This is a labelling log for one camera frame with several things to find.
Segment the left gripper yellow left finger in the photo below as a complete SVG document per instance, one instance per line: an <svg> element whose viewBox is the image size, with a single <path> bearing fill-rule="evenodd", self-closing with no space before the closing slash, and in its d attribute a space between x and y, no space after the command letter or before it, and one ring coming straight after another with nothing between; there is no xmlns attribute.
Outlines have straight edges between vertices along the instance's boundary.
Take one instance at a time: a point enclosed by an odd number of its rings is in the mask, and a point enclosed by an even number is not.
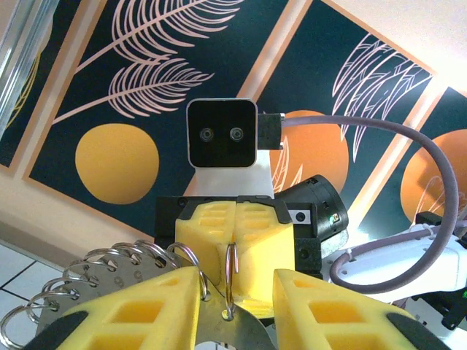
<svg viewBox="0 0 467 350"><path fill-rule="evenodd" d="M195 267L180 268L82 303L26 349L194 349L201 302Z"/></svg>

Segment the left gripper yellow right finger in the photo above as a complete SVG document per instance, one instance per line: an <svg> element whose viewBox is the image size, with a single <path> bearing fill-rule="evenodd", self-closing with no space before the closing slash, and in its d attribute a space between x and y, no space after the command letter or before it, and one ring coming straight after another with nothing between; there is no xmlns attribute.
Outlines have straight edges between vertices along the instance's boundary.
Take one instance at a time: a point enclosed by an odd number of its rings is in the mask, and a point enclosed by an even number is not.
<svg viewBox="0 0 467 350"><path fill-rule="evenodd" d="M401 308L297 271L273 282L279 349L446 349Z"/></svg>

